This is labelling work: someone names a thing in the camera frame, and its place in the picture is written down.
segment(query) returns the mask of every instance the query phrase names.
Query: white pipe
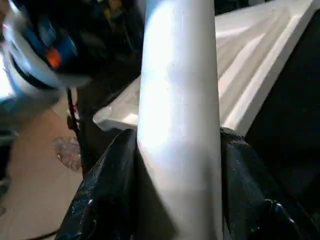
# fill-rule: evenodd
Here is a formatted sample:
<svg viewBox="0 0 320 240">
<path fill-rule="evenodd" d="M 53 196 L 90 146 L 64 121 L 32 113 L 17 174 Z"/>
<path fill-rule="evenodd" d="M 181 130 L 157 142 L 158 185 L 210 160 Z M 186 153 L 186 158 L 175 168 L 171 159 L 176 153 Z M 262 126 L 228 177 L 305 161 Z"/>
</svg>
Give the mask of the white pipe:
<svg viewBox="0 0 320 240">
<path fill-rule="evenodd" d="M 147 1 L 135 239 L 223 239 L 215 46 L 213 0 Z"/>
</svg>

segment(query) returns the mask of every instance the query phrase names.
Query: orange part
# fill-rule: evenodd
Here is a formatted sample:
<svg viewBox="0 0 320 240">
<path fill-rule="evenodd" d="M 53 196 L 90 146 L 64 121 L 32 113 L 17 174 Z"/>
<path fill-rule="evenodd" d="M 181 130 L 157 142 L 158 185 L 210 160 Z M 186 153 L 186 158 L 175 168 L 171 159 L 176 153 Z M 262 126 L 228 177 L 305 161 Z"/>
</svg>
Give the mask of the orange part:
<svg viewBox="0 0 320 240">
<path fill-rule="evenodd" d="M 51 48 L 46 53 L 46 59 L 51 64 L 51 66 L 54 67 L 54 68 L 59 67 L 59 65 L 61 64 L 61 61 L 62 61 L 60 53 L 55 48 Z"/>
</svg>

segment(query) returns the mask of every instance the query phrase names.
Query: white plastic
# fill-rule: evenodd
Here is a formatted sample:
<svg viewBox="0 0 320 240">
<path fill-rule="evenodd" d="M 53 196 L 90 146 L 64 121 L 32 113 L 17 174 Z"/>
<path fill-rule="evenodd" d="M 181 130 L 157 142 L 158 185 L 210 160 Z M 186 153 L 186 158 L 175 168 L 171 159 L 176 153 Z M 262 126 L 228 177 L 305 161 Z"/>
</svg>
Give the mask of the white plastic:
<svg viewBox="0 0 320 240">
<path fill-rule="evenodd" d="M 319 0 L 274 0 L 216 16 L 220 123 L 246 134 Z M 103 130 L 136 127 L 139 78 L 93 121 Z"/>
</svg>

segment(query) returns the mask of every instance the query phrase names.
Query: tan floor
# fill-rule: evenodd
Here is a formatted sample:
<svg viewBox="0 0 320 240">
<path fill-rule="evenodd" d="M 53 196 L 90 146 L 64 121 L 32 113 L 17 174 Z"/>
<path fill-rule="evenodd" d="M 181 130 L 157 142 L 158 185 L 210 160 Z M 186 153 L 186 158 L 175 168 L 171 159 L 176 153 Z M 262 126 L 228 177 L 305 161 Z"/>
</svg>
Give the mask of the tan floor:
<svg viewBox="0 0 320 240">
<path fill-rule="evenodd" d="M 59 228 L 82 175 L 56 159 L 52 141 L 72 134 L 53 110 L 22 131 L 9 165 L 12 185 L 3 203 L 0 240 L 24 240 Z"/>
</svg>

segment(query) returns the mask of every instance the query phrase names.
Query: black trash bag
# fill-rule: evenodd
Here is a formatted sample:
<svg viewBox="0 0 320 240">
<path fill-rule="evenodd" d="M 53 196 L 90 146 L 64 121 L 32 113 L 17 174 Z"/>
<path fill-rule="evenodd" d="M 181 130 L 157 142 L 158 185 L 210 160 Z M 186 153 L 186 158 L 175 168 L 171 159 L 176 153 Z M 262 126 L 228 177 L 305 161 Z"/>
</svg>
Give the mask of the black trash bag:
<svg viewBox="0 0 320 240">
<path fill-rule="evenodd" d="M 273 180 L 235 131 L 221 129 L 223 214 L 233 240 L 318 240 L 295 199 Z"/>
<path fill-rule="evenodd" d="M 122 131 L 83 179 L 56 240 L 129 240 L 133 232 L 136 133 Z"/>
<path fill-rule="evenodd" d="M 302 207 L 278 187 L 241 135 L 222 128 L 221 153 L 223 214 L 231 239 L 320 239 Z M 122 131 L 84 178 L 56 240 L 131 239 L 138 215 L 137 156 L 136 133 Z"/>
</svg>

